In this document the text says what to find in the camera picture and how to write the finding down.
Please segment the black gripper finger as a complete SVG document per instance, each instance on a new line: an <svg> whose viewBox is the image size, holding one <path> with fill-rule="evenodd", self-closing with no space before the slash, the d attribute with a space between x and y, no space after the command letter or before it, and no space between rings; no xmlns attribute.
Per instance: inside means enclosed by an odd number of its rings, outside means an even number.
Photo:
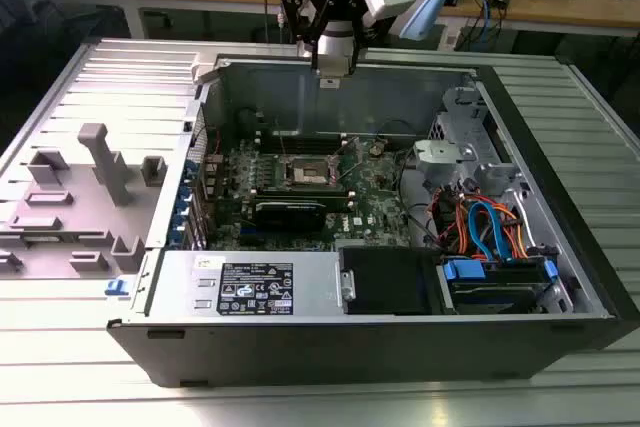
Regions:
<svg viewBox="0 0 640 427"><path fill-rule="evenodd" d="M307 2L315 9L311 20L304 20L301 8ZM329 22L329 0L281 0L291 35L311 48L311 67L318 68L319 39Z"/></svg>
<svg viewBox="0 0 640 427"><path fill-rule="evenodd" d="M371 47L376 40L375 19L365 11L355 13L350 19L351 53L349 54L348 74L352 75L357 67L360 54Z"/></svg>

